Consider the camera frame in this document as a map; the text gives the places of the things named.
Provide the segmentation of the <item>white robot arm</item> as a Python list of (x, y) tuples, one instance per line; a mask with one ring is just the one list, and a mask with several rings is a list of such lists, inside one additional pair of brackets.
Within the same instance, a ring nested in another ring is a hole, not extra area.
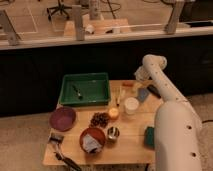
[(152, 79), (163, 103), (154, 118), (155, 171), (202, 171), (198, 135), (202, 121), (187, 98), (163, 72), (164, 56), (148, 54), (134, 73)]

